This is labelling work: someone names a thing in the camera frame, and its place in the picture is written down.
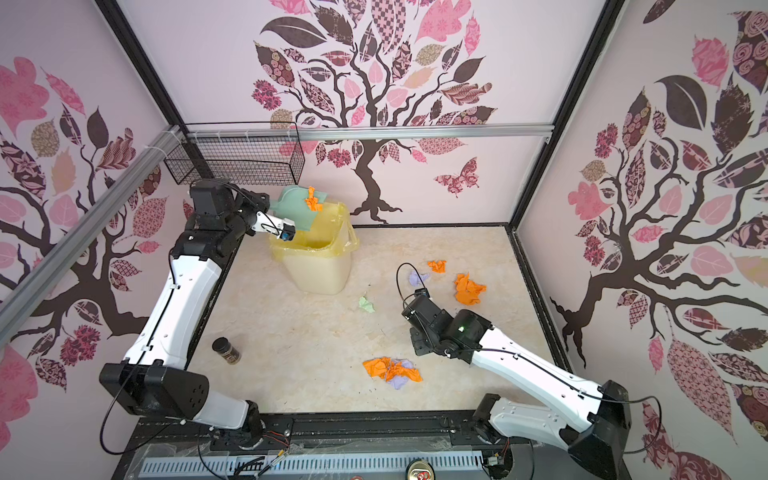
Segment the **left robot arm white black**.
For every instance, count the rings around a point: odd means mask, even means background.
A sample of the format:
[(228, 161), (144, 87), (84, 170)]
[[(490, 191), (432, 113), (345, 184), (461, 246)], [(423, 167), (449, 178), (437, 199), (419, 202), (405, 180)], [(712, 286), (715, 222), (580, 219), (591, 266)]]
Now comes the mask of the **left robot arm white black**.
[(162, 293), (134, 344), (120, 362), (103, 366), (99, 382), (130, 415), (193, 422), (251, 449), (265, 429), (257, 404), (213, 390), (188, 366), (243, 238), (290, 241), (295, 225), (271, 215), (268, 194), (227, 181), (200, 180), (190, 196), (193, 212), (169, 251)]

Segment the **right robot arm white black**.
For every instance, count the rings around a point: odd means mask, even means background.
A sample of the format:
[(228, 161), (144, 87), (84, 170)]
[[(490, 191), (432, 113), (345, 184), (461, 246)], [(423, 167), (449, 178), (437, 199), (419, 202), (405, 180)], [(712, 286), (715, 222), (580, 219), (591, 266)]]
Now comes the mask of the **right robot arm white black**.
[(467, 309), (450, 314), (421, 288), (403, 300), (417, 355), (434, 353), (494, 373), (538, 400), (526, 406), (499, 395), (481, 403), (489, 442), (518, 437), (567, 452), (600, 479), (621, 476), (631, 429), (630, 400), (614, 381), (598, 384), (533, 354), (486, 318)]

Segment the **large orange paper scrap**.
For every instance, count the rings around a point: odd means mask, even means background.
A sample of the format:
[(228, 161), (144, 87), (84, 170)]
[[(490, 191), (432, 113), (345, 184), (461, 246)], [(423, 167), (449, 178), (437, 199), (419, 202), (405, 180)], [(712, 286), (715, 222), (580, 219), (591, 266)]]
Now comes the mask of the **large orange paper scrap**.
[(472, 306), (481, 302), (480, 296), (487, 287), (474, 282), (469, 274), (458, 274), (454, 281), (455, 299), (462, 305)]

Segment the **small green paper scrap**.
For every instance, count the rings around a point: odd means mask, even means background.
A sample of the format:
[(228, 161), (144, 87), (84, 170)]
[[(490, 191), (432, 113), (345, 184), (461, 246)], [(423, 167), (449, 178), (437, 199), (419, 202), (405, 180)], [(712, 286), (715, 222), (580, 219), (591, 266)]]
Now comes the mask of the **small green paper scrap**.
[(365, 296), (361, 296), (358, 300), (358, 308), (366, 313), (374, 313), (375, 312), (375, 306), (374, 304), (368, 300)]

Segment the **green plastic dustpan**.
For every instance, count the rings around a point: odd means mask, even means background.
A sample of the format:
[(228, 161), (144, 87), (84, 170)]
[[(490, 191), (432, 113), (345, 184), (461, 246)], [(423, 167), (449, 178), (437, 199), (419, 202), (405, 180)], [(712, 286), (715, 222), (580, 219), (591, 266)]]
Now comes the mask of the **green plastic dustpan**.
[(314, 188), (286, 186), (278, 199), (271, 203), (271, 211), (278, 218), (292, 221), (297, 231), (307, 232), (319, 214), (319, 211), (310, 208), (308, 201), (314, 198), (319, 205), (322, 205), (327, 196), (326, 192), (318, 192)]

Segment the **orange green paper scrap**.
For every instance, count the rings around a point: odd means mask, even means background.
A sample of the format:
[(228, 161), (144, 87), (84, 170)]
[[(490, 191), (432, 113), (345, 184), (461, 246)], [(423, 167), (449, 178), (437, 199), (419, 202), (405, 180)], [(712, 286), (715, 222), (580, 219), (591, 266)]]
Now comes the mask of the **orange green paper scrap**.
[(323, 210), (322, 201), (315, 195), (316, 189), (309, 187), (307, 197), (304, 199), (306, 206), (312, 212), (321, 212)]

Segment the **purple paper scrap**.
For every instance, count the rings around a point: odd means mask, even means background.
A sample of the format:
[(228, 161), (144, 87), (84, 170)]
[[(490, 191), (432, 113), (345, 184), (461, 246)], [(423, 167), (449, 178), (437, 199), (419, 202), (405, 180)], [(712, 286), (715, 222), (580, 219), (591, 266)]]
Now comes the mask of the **purple paper scrap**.
[(419, 272), (418, 270), (412, 270), (408, 276), (410, 285), (414, 288), (425, 288), (426, 281), (430, 278), (430, 273)]

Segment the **orange purple paper pile front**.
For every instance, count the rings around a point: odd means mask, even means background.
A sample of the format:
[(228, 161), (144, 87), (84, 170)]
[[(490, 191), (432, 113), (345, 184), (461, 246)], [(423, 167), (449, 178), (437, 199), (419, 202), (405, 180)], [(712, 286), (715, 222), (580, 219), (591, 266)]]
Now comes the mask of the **orange purple paper pile front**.
[(420, 371), (407, 359), (378, 357), (363, 361), (362, 366), (371, 378), (379, 378), (395, 390), (423, 381)]

